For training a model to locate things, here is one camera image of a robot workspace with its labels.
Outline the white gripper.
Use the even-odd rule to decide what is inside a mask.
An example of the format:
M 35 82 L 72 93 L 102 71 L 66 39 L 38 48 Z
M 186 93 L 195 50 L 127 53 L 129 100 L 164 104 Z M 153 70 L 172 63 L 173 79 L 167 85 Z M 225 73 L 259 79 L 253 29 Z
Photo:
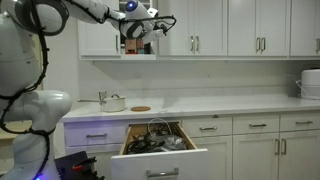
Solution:
M 160 27 L 160 19 L 158 18 L 158 10 L 155 8 L 149 8 L 147 10 L 147 20 L 144 24 L 144 36 L 142 41 L 144 44 L 156 41 L 159 38 L 165 36 L 164 30 Z

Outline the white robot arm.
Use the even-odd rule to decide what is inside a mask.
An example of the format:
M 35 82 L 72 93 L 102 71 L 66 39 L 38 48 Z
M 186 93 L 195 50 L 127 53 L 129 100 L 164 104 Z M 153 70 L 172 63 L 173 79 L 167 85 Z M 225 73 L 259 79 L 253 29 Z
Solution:
M 129 0 L 124 11 L 103 0 L 1 0 L 0 109 L 1 128 L 12 121 L 29 120 L 29 129 L 13 140 L 14 165 L 1 180 L 59 180 L 54 162 L 53 132 L 69 112 L 70 96 L 56 90 L 40 90 L 48 61 L 39 65 L 32 37 L 39 37 L 42 56 L 48 56 L 45 38 L 60 34 L 73 17 L 91 24 L 110 23 L 129 39 L 149 43 L 164 36 L 156 24 L 154 8 Z

